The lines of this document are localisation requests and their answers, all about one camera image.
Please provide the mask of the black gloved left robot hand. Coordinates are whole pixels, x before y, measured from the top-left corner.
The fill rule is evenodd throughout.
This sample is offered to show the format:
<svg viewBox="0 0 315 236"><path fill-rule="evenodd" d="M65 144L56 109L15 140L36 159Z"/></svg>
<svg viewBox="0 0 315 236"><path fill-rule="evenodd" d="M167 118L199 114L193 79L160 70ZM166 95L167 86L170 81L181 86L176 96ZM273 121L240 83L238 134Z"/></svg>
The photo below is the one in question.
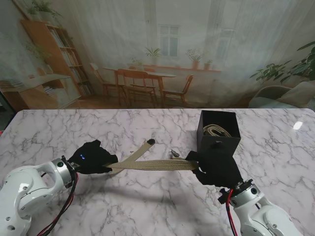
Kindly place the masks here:
<svg viewBox="0 0 315 236"><path fill-rule="evenodd" d="M76 165L75 170L81 174L103 174L111 172L107 165L117 163L118 158L100 146L99 140L84 143L68 159Z"/></svg>

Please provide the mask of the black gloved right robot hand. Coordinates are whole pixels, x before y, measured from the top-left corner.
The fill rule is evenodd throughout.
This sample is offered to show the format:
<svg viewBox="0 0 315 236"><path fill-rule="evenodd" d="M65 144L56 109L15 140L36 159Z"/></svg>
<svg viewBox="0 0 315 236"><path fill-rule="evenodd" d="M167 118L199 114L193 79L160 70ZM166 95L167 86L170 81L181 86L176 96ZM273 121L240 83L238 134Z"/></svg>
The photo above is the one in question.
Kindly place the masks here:
<svg viewBox="0 0 315 236"><path fill-rule="evenodd" d="M203 185L231 189L243 182L233 155L225 152L222 143L214 143L201 152L190 151L186 160L198 163L192 172Z"/></svg>

